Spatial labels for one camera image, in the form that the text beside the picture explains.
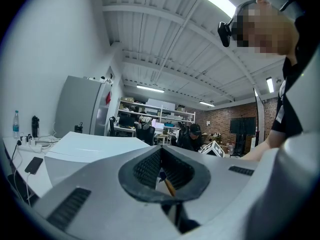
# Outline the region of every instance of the black t-shirt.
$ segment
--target black t-shirt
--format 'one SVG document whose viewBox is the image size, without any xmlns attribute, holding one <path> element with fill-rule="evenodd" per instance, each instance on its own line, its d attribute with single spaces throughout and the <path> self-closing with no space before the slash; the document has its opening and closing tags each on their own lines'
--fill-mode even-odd
<svg viewBox="0 0 320 240">
<path fill-rule="evenodd" d="M 284 81 L 279 90 L 276 118 L 271 129 L 285 133 L 285 138 L 289 138 L 302 132 L 300 121 L 287 99 L 286 93 L 308 65 L 319 43 L 318 35 L 312 33 L 310 29 L 310 23 L 311 21 L 309 21 L 306 16 L 301 16 L 296 19 L 294 24 L 299 32 L 299 41 L 295 47 L 297 64 L 291 66 L 291 62 L 288 58 L 285 59 L 283 64 L 282 71 Z"/>
<path fill-rule="evenodd" d="M 189 134 L 183 136 L 181 147 L 186 150 L 198 151 L 202 145 L 202 138 L 199 136 L 197 139 L 190 138 Z"/>
</svg>

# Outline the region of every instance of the power strip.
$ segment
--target power strip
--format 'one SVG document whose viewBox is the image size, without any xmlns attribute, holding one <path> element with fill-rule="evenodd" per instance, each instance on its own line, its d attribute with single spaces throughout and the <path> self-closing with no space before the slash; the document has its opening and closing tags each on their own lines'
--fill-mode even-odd
<svg viewBox="0 0 320 240">
<path fill-rule="evenodd" d="M 29 146 L 28 144 L 18 146 L 19 150 L 23 151 L 29 151 L 29 152 L 36 152 L 36 153 L 41 153 L 42 152 L 42 145 L 41 144 L 36 144 L 35 146 Z"/>
</svg>

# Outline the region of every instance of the refrigerator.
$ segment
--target refrigerator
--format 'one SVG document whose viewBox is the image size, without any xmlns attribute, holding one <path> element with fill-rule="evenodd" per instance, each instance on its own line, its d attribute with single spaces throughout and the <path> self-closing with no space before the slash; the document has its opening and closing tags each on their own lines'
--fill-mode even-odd
<svg viewBox="0 0 320 240">
<path fill-rule="evenodd" d="M 107 124 L 110 83 L 68 76 L 58 101 L 54 135 L 64 137 L 82 122 L 82 133 L 103 136 Z"/>
</svg>

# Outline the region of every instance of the smartphone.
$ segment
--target smartphone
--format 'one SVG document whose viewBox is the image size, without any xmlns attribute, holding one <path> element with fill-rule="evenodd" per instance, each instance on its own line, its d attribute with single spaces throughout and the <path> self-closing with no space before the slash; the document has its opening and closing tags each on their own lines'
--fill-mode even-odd
<svg viewBox="0 0 320 240">
<path fill-rule="evenodd" d="M 42 158 L 34 157 L 24 171 L 26 173 L 36 174 L 42 161 L 43 161 Z"/>
</svg>

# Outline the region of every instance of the ear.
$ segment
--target ear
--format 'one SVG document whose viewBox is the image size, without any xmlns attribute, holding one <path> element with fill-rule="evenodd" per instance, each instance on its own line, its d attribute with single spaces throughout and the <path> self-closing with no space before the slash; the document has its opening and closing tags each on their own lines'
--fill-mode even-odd
<svg viewBox="0 0 320 240">
<path fill-rule="evenodd" d="M 271 3 L 268 0 L 256 0 L 256 3 L 260 6 L 270 6 Z"/>
</svg>

